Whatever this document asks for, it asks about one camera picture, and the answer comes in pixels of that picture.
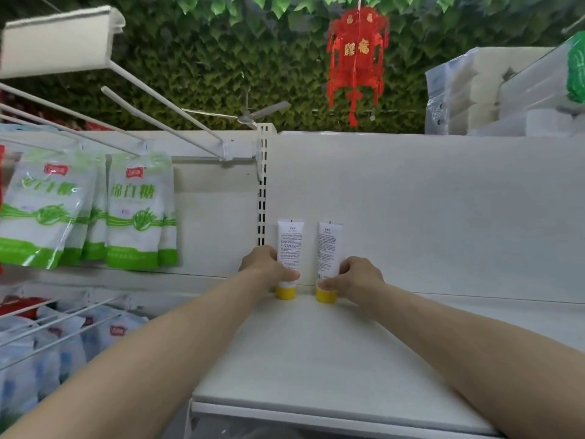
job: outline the tube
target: tube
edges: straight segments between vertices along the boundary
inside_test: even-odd
[[[298,270],[301,261],[301,242],[303,241],[303,221],[280,219],[278,221],[277,258],[285,268]],[[280,282],[276,287],[276,297],[283,300],[294,298],[296,280]]]
[[[326,277],[335,277],[339,274],[339,265],[342,261],[342,234],[343,225],[319,222],[317,283]],[[317,286],[317,300],[323,303],[335,303],[337,294],[334,291],[322,290]]]

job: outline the green leaf wall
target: green leaf wall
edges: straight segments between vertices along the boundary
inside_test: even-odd
[[[384,52],[385,88],[375,109],[364,90],[357,128],[349,101],[326,96],[331,19],[357,0],[48,0],[68,11],[110,4],[127,21],[113,60],[183,108],[239,114],[288,100],[268,119],[278,130],[356,130],[421,133],[425,71],[475,46],[558,45],[561,29],[585,14],[583,0],[363,0],[390,16]],[[7,0],[0,21],[52,13],[39,0]],[[102,95],[102,85],[175,129],[195,129],[109,71],[70,73],[9,83],[125,129],[151,129]],[[369,120],[370,110],[376,119]],[[237,122],[198,117],[212,129],[245,129]]]

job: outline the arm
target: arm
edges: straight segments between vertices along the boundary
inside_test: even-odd
[[[256,248],[238,275],[100,354],[2,439],[158,437],[268,288],[298,279],[275,257]]]
[[[360,305],[509,438],[583,438],[585,354],[388,285],[367,259],[340,272],[319,286]]]

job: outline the white shelf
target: white shelf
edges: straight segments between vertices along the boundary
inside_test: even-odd
[[[585,351],[585,305],[432,298]],[[406,437],[457,437],[419,430],[495,434],[424,361],[354,305],[320,304],[311,295],[263,301],[194,400],[200,414],[309,422],[370,437],[391,434],[388,426],[412,429]]]

